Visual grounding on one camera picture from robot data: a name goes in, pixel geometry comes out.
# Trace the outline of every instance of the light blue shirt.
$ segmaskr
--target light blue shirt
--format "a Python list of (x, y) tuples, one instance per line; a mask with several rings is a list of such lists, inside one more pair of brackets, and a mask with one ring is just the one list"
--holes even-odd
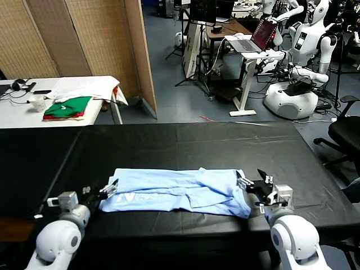
[(241, 218), (250, 215), (251, 209), (236, 184), (234, 169), (116, 169), (109, 183), (115, 179), (118, 179), (118, 191), (100, 203), (102, 211), (184, 209)]

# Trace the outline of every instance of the red cloth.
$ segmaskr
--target red cloth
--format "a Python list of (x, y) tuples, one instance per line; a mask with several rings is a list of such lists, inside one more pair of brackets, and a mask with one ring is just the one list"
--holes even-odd
[[(84, 116), (84, 114), (85, 114), (85, 111), (80, 112), (79, 114), (75, 114), (75, 115), (73, 115), (72, 117), (69, 117), (69, 118), (81, 117), (81, 116)], [(44, 115), (43, 116), (43, 120), (61, 120), (61, 119), (66, 120), (67, 118), (58, 118), (58, 117), (53, 117), (53, 116), (50, 116), (50, 115)]]

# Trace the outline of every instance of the white table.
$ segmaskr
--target white table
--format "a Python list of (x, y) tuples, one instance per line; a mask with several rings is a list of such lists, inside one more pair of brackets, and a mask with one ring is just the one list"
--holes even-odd
[(268, 58), (274, 58), (279, 57), (283, 52), (277, 52), (273, 49), (268, 49), (265, 52), (245, 52), (241, 55), (244, 58), (244, 61), (246, 60), (247, 66), (247, 75), (245, 80), (245, 85), (242, 89), (242, 94), (240, 100), (237, 97), (233, 98), (233, 102), (236, 106), (236, 111), (231, 111), (229, 114), (230, 116), (245, 116), (245, 115), (256, 115), (257, 112), (255, 110), (245, 110), (245, 105), (248, 100), (249, 91), (251, 88), (251, 84), (253, 83), (253, 77), (254, 77), (254, 71), (255, 66), (257, 64), (258, 59), (268, 59)]
[[(31, 92), (37, 90), (51, 90), (60, 78), (48, 79), (31, 79), (26, 84), (36, 82), (35, 87)], [(14, 80), (0, 80), (0, 84), (12, 84)], [(14, 97), (22, 96), (25, 92), (18, 91), (11, 95)], [(26, 102), (32, 93), (27, 93), (24, 97), (12, 98), (9, 95), (2, 96), (0, 99), (11, 98), (16, 102)], [(45, 100), (48, 107), (53, 104), (53, 100)], [(96, 121), (97, 115), (101, 110), (103, 100), (91, 99), (86, 107), (83, 120), (59, 120), (59, 121), (43, 121), (44, 112), (37, 112), (33, 105), (15, 104), (9, 100), (0, 101), (0, 128), (44, 128), (44, 127), (80, 127), (85, 125), (93, 125)], [(115, 121), (117, 124), (122, 124), (119, 108), (113, 102), (111, 103), (113, 115), (116, 115)]]
[[(254, 4), (257, 1), (253, 1), (253, 0), (247, 0), (247, 3), (251, 3), (252, 6), (245, 6), (245, 5), (241, 5), (241, 6), (235, 6), (232, 10), (232, 16), (234, 18), (242, 18), (242, 17), (247, 17), (247, 15), (249, 15), (249, 11), (252, 10), (254, 8)], [(260, 12), (259, 14), (257, 14), (254, 18), (260, 18), (262, 16), (262, 12)]]

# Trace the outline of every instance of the headphones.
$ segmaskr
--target headphones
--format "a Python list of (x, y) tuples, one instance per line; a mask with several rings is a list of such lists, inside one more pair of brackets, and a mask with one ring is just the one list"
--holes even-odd
[(23, 79), (16, 79), (10, 86), (10, 89), (13, 91), (20, 91), (24, 90), (26, 92), (29, 92), (31, 89), (29, 89), (29, 86), (26, 85), (26, 81)]

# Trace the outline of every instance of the tripod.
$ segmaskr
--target tripod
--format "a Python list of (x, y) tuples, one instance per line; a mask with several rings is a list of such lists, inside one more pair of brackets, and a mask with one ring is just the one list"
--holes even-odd
[(208, 96), (211, 96), (211, 92), (210, 89), (208, 87), (208, 85), (206, 84), (204, 78), (202, 77), (204, 74), (201, 71), (201, 62), (203, 62), (205, 69), (206, 68), (206, 62), (203, 58), (203, 36), (204, 36), (204, 25), (200, 24), (200, 50), (199, 50), (199, 55), (196, 56), (196, 69), (195, 69), (195, 73), (192, 74), (190, 77), (185, 78), (184, 80), (182, 80), (181, 82), (175, 84), (175, 87), (180, 86), (182, 83), (184, 82), (195, 82), (195, 81), (199, 81), (202, 82), (203, 85), (206, 88), (206, 91), (204, 91), (204, 93)]
[(333, 72), (335, 74), (337, 74), (337, 79), (336, 79), (336, 92), (335, 92), (335, 104), (334, 107), (337, 110), (338, 108), (338, 104), (340, 104), (339, 102), (339, 88), (340, 88), (340, 77), (342, 74), (358, 74), (360, 73), (360, 71), (342, 71), (342, 67), (343, 67), (343, 52), (344, 52), (344, 30), (342, 30), (341, 32), (341, 36), (339, 37), (339, 40), (341, 40), (341, 45), (340, 45), (340, 61), (339, 61), (339, 66), (336, 69), (330, 69), (330, 72)]
[[(167, 60), (171, 55), (177, 55), (177, 56), (184, 56), (184, 51), (185, 51), (185, 45), (184, 45), (184, 35), (186, 32), (188, 32), (188, 25), (186, 26), (186, 29), (184, 31), (184, 14), (186, 14), (189, 17), (188, 12), (180, 7), (180, 18), (181, 18), (181, 44), (180, 46), (175, 46), (174, 51), (172, 51), (169, 55), (167, 55), (167, 57), (165, 58), (165, 60)], [(181, 50), (181, 55), (179, 55), (178, 53), (176, 53), (177, 50)]]

